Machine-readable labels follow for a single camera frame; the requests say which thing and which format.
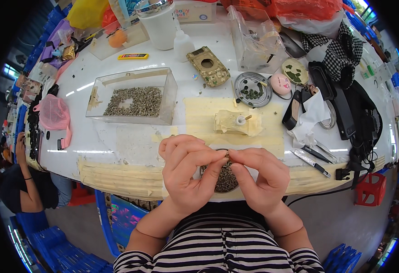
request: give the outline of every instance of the hand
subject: hand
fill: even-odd
[[[17,163],[22,165],[26,165],[26,155],[25,155],[25,133],[20,132],[17,135],[17,143],[16,143],[16,159]]]
[[[247,204],[266,217],[283,198],[290,180],[288,167],[263,148],[230,149],[228,153],[234,162],[231,171],[238,180]],[[244,165],[258,171],[256,183]]]
[[[164,139],[159,154],[166,160],[164,185],[174,204],[175,213],[186,217],[199,210],[212,197],[219,172],[228,161],[227,151],[215,151],[194,136],[180,134]],[[198,166],[208,167],[202,179],[193,179]]]

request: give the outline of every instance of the forearm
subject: forearm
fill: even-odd
[[[288,252],[298,248],[313,248],[303,221],[282,201],[265,215],[265,220],[274,235],[274,239]]]
[[[23,178],[25,178],[26,189],[28,191],[29,198],[32,202],[37,205],[37,207],[43,207],[42,200],[40,199],[40,195],[38,194],[38,190],[34,180],[31,177],[31,173],[29,172],[28,166],[26,163],[20,164],[20,169],[23,174]]]
[[[145,215],[137,223],[136,229],[142,234],[165,239],[176,225],[187,216],[178,214],[176,211],[177,208],[169,196],[157,208]]]

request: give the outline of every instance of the black t-shirt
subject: black t-shirt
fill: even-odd
[[[56,208],[58,205],[58,189],[52,183],[49,172],[40,172],[28,167],[42,200],[43,209]],[[13,213],[22,212],[20,191],[28,192],[25,178],[19,164],[14,164],[3,173],[4,179],[0,186],[0,198]]]

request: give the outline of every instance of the orange ball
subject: orange ball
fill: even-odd
[[[127,41],[126,31],[121,29],[116,30],[115,34],[109,37],[109,45],[112,48],[119,48]]]

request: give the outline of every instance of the striped shirt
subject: striped shirt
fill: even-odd
[[[210,214],[189,217],[154,257],[140,251],[120,254],[113,266],[122,272],[324,272],[309,248],[288,253],[265,229],[248,218]]]

